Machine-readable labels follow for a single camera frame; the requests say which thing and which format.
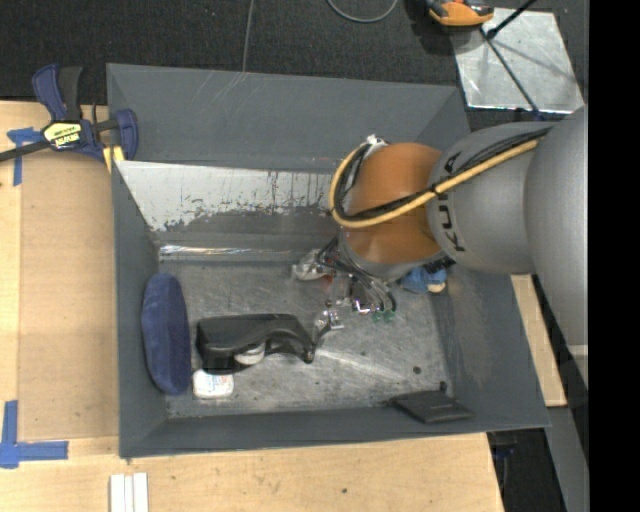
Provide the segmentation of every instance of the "blue sponge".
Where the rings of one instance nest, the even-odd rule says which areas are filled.
[[[191,383],[191,339],[182,288],[171,274],[149,279],[142,304],[147,368],[165,393],[179,395]]]

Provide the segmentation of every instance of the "gray bin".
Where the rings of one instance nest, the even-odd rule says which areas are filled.
[[[509,277],[459,266],[443,295],[398,291],[393,327],[373,328],[370,319],[345,312],[347,329],[327,338],[314,364],[265,360],[236,379],[237,397],[217,405],[190,393],[165,396],[145,366],[140,313],[145,284],[155,272],[169,271],[183,283],[192,334],[199,317],[269,307],[308,323],[322,295],[313,288],[317,284],[288,281],[288,268],[337,232],[322,215],[322,191],[277,211],[249,212],[239,202],[224,211],[203,210],[186,222],[179,221],[184,208],[175,222],[158,222],[149,201],[175,211],[175,195],[162,199],[161,191],[180,184],[206,190],[211,180],[200,183],[198,176],[211,169],[240,181],[256,173],[265,180],[269,173],[293,173],[322,181],[372,133],[444,150],[469,132],[456,88],[127,65],[108,67],[108,87],[111,112],[132,109],[140,129],[137,162],[112,175],[121,456],[548,425]],[[141,171],[144,162],[150,164]],[[158,189],[162,177],[166,187]],[[277,293],[269,295],[274,282]],[[227,301],[236,288],[239,298]],[[291,310],[282,310],[287,304]],[[323,362],[322,350],[342,362]],[[355,374],[360,356],[367,358],[366,369]],[[385,372],[406,375],[386,384]],[[397,392],[434,389],[442,380],[472,418],[428,425],[386,405],[385,398]],[[296,392],[299,399],[289,399]]]

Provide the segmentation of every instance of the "wooden board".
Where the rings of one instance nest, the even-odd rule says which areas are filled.
[[[9,123],[17,119],[7,118]],[[0,132],[0,151],[13,143]],[[20,276],[20,187],[13,186],[13,162],[0,163],[0,400],[17,398],[18,295]]]
[[[560,380],[558,365],[531,276],[512,276],[511,281],[531,347],[531,355],[540,380],[544,401],[547,407],[566,406],[567,397]]]
[[[486,436],[153,457],[115,455],[116,438],[71,441],[66,462],[0,471],[2,510],[108,510],[114,473],[146,472],[150,512],[504,510]]]
[[[2,102],[1,109],[3,134],[29,126],[38,129],[49,121],[37,103]],[[101,107],[99,116],[105,115]],[[13,162],[3,164],[3,176],[12,174],[12,168]],[[15,293],[20,283],[18,436],[39,440],[116,435],[109,175],[104,165],[87,157],[40,151],[23,158],[23,183],[16,194],[22,205],[21,273],[19,281],[16,274],[10,279],[7,273],[3,286]],[[15,205],[5,206],[3,218],[15,216]],[[17,221],[17,216],[13,224],[7,221],[14,227],[12,235],[3,233],[14,242]],[[15,273],[15,248],[9,256],[13,269],[7,272]],[[4,255],[0,260],[5,264]],[[15,299],[6,303],[18,305]],[[6,315],[15,313],[11,309]],[[13,386],[11,395],[0,398],[17,398],[15,377]]]

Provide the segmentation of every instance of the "black carpet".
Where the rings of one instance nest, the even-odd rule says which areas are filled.
[[[335,3],[368,17],[384,12],[391,0]],[[555,14],[588,102],[588,1],[539,0],[533,8]],[[375,24],[340,18],[324,0],[3,2],[0,98],[32,99],[31,76],[52,62],[84,66],[79,99],[98,104],[107,101],[107,62],[459,85],[449,36],[424,15],[419,0],[400,0]],[[487,110],[469,110],[467,117],[472,130],[532,118]],[[563,510],[542,431],[515,436],[507,511]]]

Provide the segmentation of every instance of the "white object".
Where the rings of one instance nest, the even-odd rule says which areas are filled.
[[[264,359],[264,351],[266,350],[266,348],[266,343],[261,343],[256,348],[247,350],[242,354],[236,354],[235,356],[233,356],[233,358],[240,364],[244,364],[245,366],[253,366],[254,364],[258,364]]]
[[[440,293],[446,287],[447,287],[447,283],[434,283],[434,284],[428,284],[427,290],[429,290],[431,293]]]
[[[198,398],[224,398],[233,393],[233,375],[212,375],[200,369],[193,372],[192,381]]]
[[[364,154],[363,159],[369,158],[379,149],[382,149],[383,147],[389,145],[384,141],[384,139],[381,139],[380,137],[376,137],[375,134],[371,134],[367,137],[366,144],[371,144],[371,147],[367,149],[367,152]]]
[[[326,269],[317,262],[320,250],[309,251],[297,264],[292,265],[291,275],[299,281],[313,281],[326,275]]]
[[[111,475],[109,510],[111,512],[149,512],[147,474]]]

